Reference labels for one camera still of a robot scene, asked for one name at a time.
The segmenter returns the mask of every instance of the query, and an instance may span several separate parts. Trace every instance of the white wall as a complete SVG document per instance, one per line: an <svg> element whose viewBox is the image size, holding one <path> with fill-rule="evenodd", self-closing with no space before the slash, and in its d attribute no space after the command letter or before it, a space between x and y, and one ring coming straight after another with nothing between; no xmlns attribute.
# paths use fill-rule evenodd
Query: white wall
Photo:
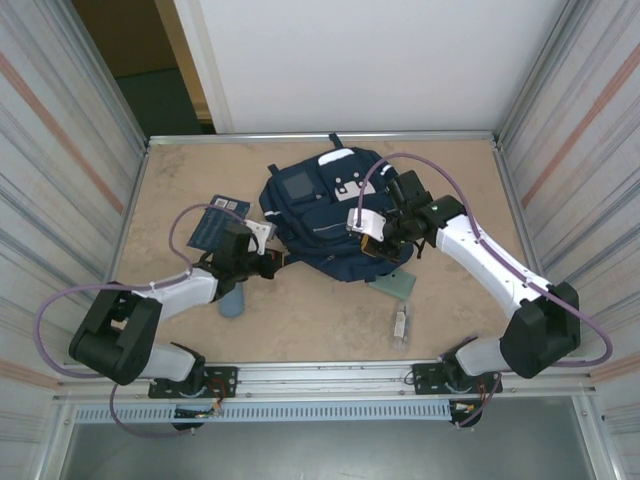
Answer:
<svg viewBox="0 0 640 480"><path fill-rule="evenodd" d="M564 0L175 0L221 133L494 129Z"/></svg>

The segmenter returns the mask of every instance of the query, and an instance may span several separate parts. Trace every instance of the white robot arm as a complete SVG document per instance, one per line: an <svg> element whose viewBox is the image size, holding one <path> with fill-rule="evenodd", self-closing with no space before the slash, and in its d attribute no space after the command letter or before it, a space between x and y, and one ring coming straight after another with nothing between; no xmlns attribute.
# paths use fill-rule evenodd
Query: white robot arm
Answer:
<svg viewBox="0 0 640 480"><path fill-rule="evenodd" d="M181 384L178 388L185 394L198 391L204 379L196 364L204 358L179 345L155 343L157 326L191 307L219 300L251 275L272 279L283 259L281 252L266 248L274 230L268 222L231 224L216 250L205 253L186 279L170 277L156 282L164 287L152 285L146 291L100 291L69 354L119 385L138 378L166 379ZM120 329L113 321L126 323Z"/></svg>
<svg viewBox="0 0 640 480"><path fill-rule="evenodd" d="M524 278L523 283L477 240L464 206L451 196L433 200L413 171L388 185L394 209L377 213L349 212L347 228L362 236L366 254L394 260L406 243L425 243L462 265L496 299L510 323L500 338L476 339L456 349L464 374L513 370L525 378L537 375L580 345L579 320L551 303L530 285L553 293L578 308L578 294L567 283L557 286L531 272L509 255L482 229L485 243Z"/></svg>

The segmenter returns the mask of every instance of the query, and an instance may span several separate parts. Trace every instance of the backpack zipper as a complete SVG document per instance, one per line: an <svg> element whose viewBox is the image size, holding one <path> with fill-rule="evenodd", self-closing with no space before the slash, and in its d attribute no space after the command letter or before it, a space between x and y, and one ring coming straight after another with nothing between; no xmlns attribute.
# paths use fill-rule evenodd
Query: backpack zipper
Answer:
<svg viewBox="0 0 640 480"><path fill-rule="evenodd" d="M323 230L329 230L330 228L333 228L333 227L339 227L340 225L345 225L346 223L347 222L334 223L333 225L328 225L326 227L314 228L313 231L322 232Z"/></svg>

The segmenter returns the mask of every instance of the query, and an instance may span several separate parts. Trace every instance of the doorway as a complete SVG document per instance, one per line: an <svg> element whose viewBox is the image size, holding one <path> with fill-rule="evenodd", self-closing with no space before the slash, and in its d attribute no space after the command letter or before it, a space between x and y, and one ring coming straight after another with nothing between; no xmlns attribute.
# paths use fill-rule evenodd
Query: doorway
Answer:
<svg viewBox="0 0 640 480"><path fill-rule="evenodd" d="M172 0L72 0L144 135L215 133Z"/></svg>

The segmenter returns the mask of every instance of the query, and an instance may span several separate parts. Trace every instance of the navy backpack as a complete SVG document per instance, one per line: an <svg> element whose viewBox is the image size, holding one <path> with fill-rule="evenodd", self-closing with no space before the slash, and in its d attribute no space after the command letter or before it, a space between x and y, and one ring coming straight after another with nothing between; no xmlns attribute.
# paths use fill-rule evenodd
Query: navy backpack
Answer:
<svg viewBox="0 0 640 480"><path fill-rule="evenodd" d="M287 264L303 261L342 282L373 281L407 262L413 246L406 245L397 264L360 251L360 240L346 229L347 214L357 206L362 179L381 157L373 150L344 148L335 133L329 138L334 150L282 170L270 165L272 176L260 194L260 206L289 251ZM392 208L385 186L397 175L388 163L374 172L364 208Z"/></svg>

